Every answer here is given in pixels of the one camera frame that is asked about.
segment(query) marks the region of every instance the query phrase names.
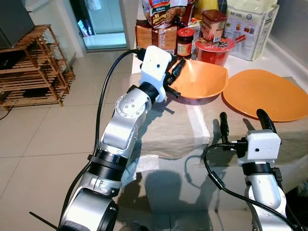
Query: red container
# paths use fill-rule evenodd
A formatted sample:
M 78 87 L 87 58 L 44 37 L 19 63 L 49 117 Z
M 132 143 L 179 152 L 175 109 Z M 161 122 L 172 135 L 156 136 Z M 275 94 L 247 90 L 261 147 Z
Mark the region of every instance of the red container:
M 223 66 L 234 46 L 235 42 L 231 38 L 222 38 L 220 42 L 206 42 L 200 39 L 196 41 L 197 60 Z

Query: black cable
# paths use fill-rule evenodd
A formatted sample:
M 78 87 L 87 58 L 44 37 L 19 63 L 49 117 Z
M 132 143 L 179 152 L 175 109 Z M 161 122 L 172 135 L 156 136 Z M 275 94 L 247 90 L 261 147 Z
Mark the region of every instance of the black cable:
M 211 146 L 208 146 L 206 147 L 204 150 L 203 150 L 203 161 L 204 161 L 204 165 L 205 165 L 205 168 L 207 169 L 208 171 L 208 175 L 209 177 L 213 180 L 213 182 L 218 186 L 219 189 L 223 190 L 224 192 L 228 193 L 229 195 L 231 196 L 234 196 L 238 199 L 241 199 L 243 201 L 246 201 L 248 203 L 251 203 L 253 205 L 256 205 L 274 215 L 276 215 L 277 217 L 279 217 L 281 220 L 283 220 L 288 226 L 290 226 L 291 229 L 293 229 L 294 231 L 296 231 L 296 227 L 287 219 L 285 218 L 283 215 L 281 215 L 280 213 L 278 213 L 277 211 L 275 211 L 274 209 L 262 204 L 262 203 L 259 203 L 257 201 L 254 201 L 254 200 L 251 200 L 245 196 L 242 196 L 242 195 L 239 195 L 235 192 L 232 192 L 230 191 L 229 189 L 227 189 L 224 185 L 224 183 L 222 182 L 222 180 L 218 177 L 218 175 L 214 172 L 214 171 L 211 171 L 208 163 L 207 163 L 207 160 L 206 160 L 206 155 L 207 153 L 211 150 L 211 149 L 214 149 L 214 148 L 217 148 L 217 147 L 229 147 L 229 148 L 232 148 L 234 147 L 234 144 L 230 143 L 230 144 L 222 144 L 222 143 L 217 143 L 217 144 L 213 144 Z
M 76 176 L 76 178 L 73 180 L 73 182 L 71 183 L 71 186 L 69 187 L 66 196 L 65 196 L 65 200 L 63 203 L 63 207 L 62 207 L 62 211 L 61 211 L 61 216 L 60 216 L 60 221 L 59 221 L 59 226 L 61 225 L 61 221 L 62 221 L 62 216 L 64 214 L 64 211 L 66 210 L 66 207 L 68 205 L 69 202 L 69 198 L 71 197 L 72 191 L 74 190 L 75 185 L 77 184 L 77 182 L 79 181 L 79 179 L 81 178 L 81 176 L 87 171 L 87 169 L 90 167 L 91 165 L 91 161 L 89 161 L 87 163 L 86 166 L 83 167 L 83 169 L 78 173 L 78 175 Z
M 101 92 L 100 102 L 99 102 L 98 108 L 97 108 L 96 126 L 95 126 L 95 143 L 94 143 L 94 154 L 93 154 L 94 156 L 97 155 L 97 148 L 99 146 L 101 111 L 102 111 L 103 99 L 104 99 L 105 91 L 106 91 L 107 84 L 108 84 L 108 81 L 110 79 L 110 76 L 111 76 L 112 72 L 114 71 L 115 66 L 120 62 L 121 59 L 123 59 L 126 55 L 131 54 L 131 53 L 136 53 L 137 54 L 138 51 L 139 51 L 138 49 L 134 49 L 134 50 L 126 51 L 123 54 L 121 54 L 117 58 L 117 60 L 114 62 L 112 67 L 110 68 L 110 70 L 108 72 L 108 75 L 107 75 L 107 77 L 105 79 L 104 86 L 103 86 L 103 89 L 102 89 L 102 92 Z
M 7 114 L 5 114 L 5 116 L 4 117 L 2 117 L 0 120 L 2 120 L 2 119 L 4 119 L 9 113 L 10 113 L 10 111 L 13 109 L 13 107 L 11 107 L 10 109 L 9 109 L 9 111 L 7 112 Z
M 281 181 L 277 181 L 278 186 L 281 188 L 281 190 L 284 192 Z M 297 217 L 295 216 L 295 214 L 293 213 L 293 211 L 291 210 L 289 203 L 287 202 L 286 204 L 287 210 L 289 211 L 289 213 L 291 214 L 291 216 L 293 217 L 293 219 L 295 220 L 295 222 L 297 223 L 297 225 L 299 226 L 299 228 L 302 231 L 307 231 L 306 228 L 299 222 L 299 220 L 297 219 Z
M 101 123 L 101 111 L 102 111 L 102 107 L 103 107 L 103 100 L 104 100 L 104 96 L 105 96 L 105 92 L 107 89 L 107 84 L 108 81 L 110 79 L 110 76 L 112 74 L 112 72 L 114 71 L 116 65 L 120 62 L 121 59 L 123 59 L 126 55 L 131 54 L 131 53 L 138 53 L 139 50 L 135 49 L 135 50 L 129 50 L 124 52 L 123 54 L 121 54 L 117 60 L 114 62 L 114 64 L 112 65 L 112 67 L 110 68 L 107 77 L 105 79 L 104 85 L 103 85 L 103 89 L 101 92 L 101 97 L 100 97 L 100 102 L 98 104 L 98 108 L 97 108 L 97 115 L 96 115 L 96 125 L 95 125 L 95 142 L 94 142 L 94 150 L 93 150 L 93 156 L 96 156 L 97 151 L 98 151 L 98 146 L 99 146 L 99 136 L 100 136 L 100 123 Z M 77 182 L 79 181 L 79 179 L 82 177 L 82 175 L 88 170 L 88 168 L 91 166 L 91 161 L 89 161 L 87 163 L 86 166 L 84 166 L 84 168 L 79 172 L 79 174 L 76 176 L 76 178 L 73 180 L 71 186 L 69 187 L 66 196 L 65 196 L 65 200 L 63 203 L 63 207 L 62 207 L 62 211 L 61 211 L 61 216 L 60 216 L 60 221 L 59 221 L 59 227 L 61 225 L 61 221 L 62 221 L 62 216 L 67 208 L 69 199 L 71 197 L 71 194 L 74 190 L 75 185 L 77 184 Z

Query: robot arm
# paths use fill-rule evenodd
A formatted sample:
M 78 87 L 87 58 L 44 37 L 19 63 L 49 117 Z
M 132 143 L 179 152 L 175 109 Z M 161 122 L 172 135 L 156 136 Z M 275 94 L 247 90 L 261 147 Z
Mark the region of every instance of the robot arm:
M 270 167 L 278 158 L 281 139 L 266 112 L 258 109 L 257 115 L 263 129 L 249 131 L 245 138 L 234 142 L 239 158 L 237 163 L 246 175 L 245 196 L 286 217 L 286 198 L 282 189 L 278 187 Z M 220 114 L 220 130 L 223 143 L 228 144 L 229 128 L 225 113 Z M 254 231 L 291 231 L 291 228 L 276 215 L 251 203 L 247 204 L 253 215 Z
M 115 103 L 96 155 L 82 176 L 80 184 L 61 219 L 59 230 L 111 231 L 118 213 L 112 197 L 118 195 L 121 177 L 132 153 L 139 127 L 144 123 L 152 104 L 162 102 L 166 91 L 179 93 L 170 85 L 180 74 L 185 60 L 168 72 L 176 62 L 171 54 L 155 46 L 147 48 L 141 67 L 140 86 L 133 86 Z

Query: white countertop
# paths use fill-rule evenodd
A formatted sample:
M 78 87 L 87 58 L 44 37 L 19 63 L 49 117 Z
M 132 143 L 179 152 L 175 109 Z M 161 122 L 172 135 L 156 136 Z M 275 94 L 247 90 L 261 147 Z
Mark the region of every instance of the white countertop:
M 49 0 L 24 0 L 24 6 L 28 12 L 32 12 L 38 7 L 44 5 L 47 3 Z

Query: red jar lid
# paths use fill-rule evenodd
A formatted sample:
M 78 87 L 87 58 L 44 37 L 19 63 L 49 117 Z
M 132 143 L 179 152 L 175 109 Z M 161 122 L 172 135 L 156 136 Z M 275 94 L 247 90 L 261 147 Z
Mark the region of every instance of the red jar lid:
M 221 22 L 227 19 L 227 16 L 218 10 L 203 11 L 202 16 L 212 22 Z
M 178 30 L 178 36 L 181 36 L 181 37 L 190 37 L 190 36 L 193 36 L 193 34 L 194 34 L 194 30 L 191 28 L 182 28 Z
M 235 42 L 231 38 L 222 38 L 219 42 L 206 42 L 204 39 L 198 39 L 195 44 L 197 48 L 209 52 L 225 52 L 235 46 Z

